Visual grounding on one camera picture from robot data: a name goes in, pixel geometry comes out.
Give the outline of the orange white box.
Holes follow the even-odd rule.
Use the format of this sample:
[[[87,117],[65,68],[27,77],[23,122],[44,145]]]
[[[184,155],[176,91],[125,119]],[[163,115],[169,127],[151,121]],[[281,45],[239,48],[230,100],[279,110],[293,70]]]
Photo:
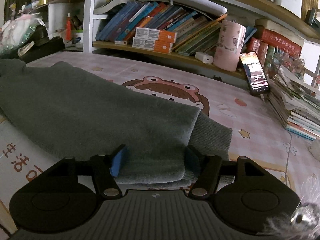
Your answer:
[[[135,37],[147,40],[175,43],[177,33],[166,30],[137,27]]]
[[[168,54],[172,52],[173,43],[134,37],[132,47]]]

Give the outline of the white and wood bookshelf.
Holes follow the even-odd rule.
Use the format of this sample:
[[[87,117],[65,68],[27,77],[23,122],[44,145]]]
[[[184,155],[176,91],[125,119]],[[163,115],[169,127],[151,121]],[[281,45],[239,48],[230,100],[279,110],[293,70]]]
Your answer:
[[[229,72],[195,58],[198,50],[215,50],[224,20],[245,27],[264,28],[270,21],[283,38],[280,46],[299,55],[306,44],[319,43],[319,32],[289,10],[269,0],[48,0],[48,32],[53,34],[66,23],[67,15],[83,19],[83,51],[108,53],[140,61],[183,67],[227,80],[245,79],[241,70]],[[176,41],[170,53],[133,47],[136,28],[173,31]]]

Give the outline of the red boxed book set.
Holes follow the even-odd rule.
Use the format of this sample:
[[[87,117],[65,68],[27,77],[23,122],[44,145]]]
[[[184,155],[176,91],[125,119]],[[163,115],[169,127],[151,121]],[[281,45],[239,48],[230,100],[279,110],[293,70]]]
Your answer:
[[[276,33],[275,31],[264,28],[263,26],[256,25],[255,29],[256,32],[253,34],[254,38],[268,44],[269,46],[280,49],[291,57],[300,57],[302,46],[289,40],[287,37]]]

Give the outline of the pink checked cartoon tablecloth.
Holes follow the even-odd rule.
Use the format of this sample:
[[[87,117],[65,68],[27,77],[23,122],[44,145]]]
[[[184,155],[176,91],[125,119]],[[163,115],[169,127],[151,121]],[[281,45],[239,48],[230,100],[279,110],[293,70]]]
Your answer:
[[[59,52],[31,62],[32,67],[49,67],[65,61],[108,81],[138,91],[138,82],[157,77],[163,85],[174,82],[196,90],[197,104],[209,117],[232,129],[229,157],[244,155],[281,180],[300,197],[312,194],[310,178],[319,176],[319,161],[310,153],[312,142],[287,131],[266,100],[249,92],[200,75],[130,59],[106,55]],[[9,201],[30,178],[54,164],[8,120],[1,118],[1,216],[9,231]]]

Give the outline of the stack of magazines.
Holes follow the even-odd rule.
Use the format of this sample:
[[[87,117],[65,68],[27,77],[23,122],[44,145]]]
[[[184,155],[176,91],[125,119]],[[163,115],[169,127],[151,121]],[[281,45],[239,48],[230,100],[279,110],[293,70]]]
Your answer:
[[[269,80],[267,102],[281,125],[305,139],[319,139],[319,89],[281,66]]]

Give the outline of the black smartphone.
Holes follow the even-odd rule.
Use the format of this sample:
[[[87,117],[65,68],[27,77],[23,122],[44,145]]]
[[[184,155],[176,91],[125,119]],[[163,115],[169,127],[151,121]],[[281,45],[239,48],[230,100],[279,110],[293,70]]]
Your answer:
[[[270,86],[256,52],[241,54],[240,62],[247,76],[250,93],[252,95],[268,93]]]

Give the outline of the upper orange white box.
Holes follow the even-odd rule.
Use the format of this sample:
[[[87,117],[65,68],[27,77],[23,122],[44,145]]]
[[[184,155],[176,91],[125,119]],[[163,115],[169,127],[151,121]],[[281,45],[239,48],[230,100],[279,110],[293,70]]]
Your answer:
[[[137,27],[135,37],[147,40],[175,43],[177,33],[166,30]]]

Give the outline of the white power adapter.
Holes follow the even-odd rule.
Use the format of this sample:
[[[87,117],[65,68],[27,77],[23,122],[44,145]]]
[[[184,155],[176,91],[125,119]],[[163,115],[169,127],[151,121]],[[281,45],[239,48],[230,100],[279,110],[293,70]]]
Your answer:
[[[201,61],[202,63],[205,63],[205,64],[212,64],[213,63],[213,57],[206,54],[206,53],[203,53],[203,52],[200,52],[200,51],[197,51],[196,54],[195,54],[195,59]]]

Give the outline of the lower orange white box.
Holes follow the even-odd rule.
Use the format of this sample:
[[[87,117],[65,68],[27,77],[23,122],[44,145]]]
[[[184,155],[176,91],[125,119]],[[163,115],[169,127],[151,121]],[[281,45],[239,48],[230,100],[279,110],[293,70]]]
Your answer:
[[[173,43],[134,37],[132,47],[168,54],[172,52]]]

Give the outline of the row of leaning books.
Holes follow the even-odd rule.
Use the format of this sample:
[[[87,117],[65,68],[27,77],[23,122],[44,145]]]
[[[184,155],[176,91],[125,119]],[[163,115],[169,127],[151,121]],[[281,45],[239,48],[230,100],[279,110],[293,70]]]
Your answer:
[[[182,3],[137,0],[112,0],[95,10],[105,14],[106,23],[100,26],[93,45],[132,47],[137,27],[166,30],[177,33],[172,51],[201,32],[207,26],[219,27],[227,15],[227,9],[210,2],[204,9]]]

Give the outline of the grey-green sweatshirt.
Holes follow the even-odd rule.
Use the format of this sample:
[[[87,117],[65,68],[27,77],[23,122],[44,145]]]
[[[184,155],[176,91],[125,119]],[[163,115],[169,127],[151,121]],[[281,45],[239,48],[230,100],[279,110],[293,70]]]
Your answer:
[[[228,160],[232,130],[199,107],[135,92],[66,62],[28,67],[1,60],[1,111],[33,143],[57,158],[78,161],[129,153],[119,184],[185,186],[200,172],[201,155]]]

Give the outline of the pink cartoon cylinder holder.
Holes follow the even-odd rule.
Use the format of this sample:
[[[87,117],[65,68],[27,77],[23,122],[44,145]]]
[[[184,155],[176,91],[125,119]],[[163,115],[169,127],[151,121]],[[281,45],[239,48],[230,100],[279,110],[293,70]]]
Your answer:
[[[213,64],[229,72],[236,71],[244,44],[246,27],[224,20],[221,23]]]

